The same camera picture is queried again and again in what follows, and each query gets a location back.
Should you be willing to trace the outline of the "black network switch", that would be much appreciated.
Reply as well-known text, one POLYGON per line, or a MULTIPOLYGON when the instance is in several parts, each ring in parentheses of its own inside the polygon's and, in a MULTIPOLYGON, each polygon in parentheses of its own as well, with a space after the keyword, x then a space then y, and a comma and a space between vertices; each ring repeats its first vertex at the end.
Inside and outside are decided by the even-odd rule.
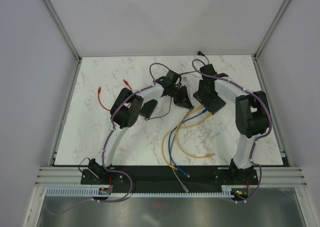
POLYGON ((220 98, 219 96, 215 98, 201 98, 199 96, 199 92, 195 92, 193 97, 203 105, 212 115, 216 114, 219 110, 221 110, 225 105, 226 102, 220 98))

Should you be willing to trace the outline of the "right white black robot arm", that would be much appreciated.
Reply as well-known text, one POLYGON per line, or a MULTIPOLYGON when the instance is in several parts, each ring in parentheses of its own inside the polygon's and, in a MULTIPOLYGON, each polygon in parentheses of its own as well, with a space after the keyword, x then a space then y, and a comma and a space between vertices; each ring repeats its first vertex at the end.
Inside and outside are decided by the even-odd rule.
POLYGON ((217 73, 212 64, 205 64, 198 71, 202 79, 193 97, 211 113, 222 109, 227 98, 235 105, 235 126, 239 132, 237 150, 226 171, 232 184, 242 184, 257 176, 253 153, 257 140, 271 132, 272 119, 266 93, 250 92, 230 80, 225 73, 217 73))

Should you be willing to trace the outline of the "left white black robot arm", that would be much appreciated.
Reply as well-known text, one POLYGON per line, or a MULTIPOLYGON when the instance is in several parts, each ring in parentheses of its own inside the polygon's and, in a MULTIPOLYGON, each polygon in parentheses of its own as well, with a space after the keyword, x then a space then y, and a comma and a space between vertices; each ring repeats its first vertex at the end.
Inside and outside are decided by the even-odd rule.
POLYGON ((139 90, 123 88, 110 110, 112 129, 98 154, 89 160, 88 168, 82 170, 82 185, 107 185, 115 172, 111 169, 116 150, 125 133, 138 120, 138 117, 150 118, 158 100, 164 96, 173 99, 173 103, 188 110, 193 109, 187 87, 181 85, 180 74, 170 70, 152 82, 150 86, 139 90))

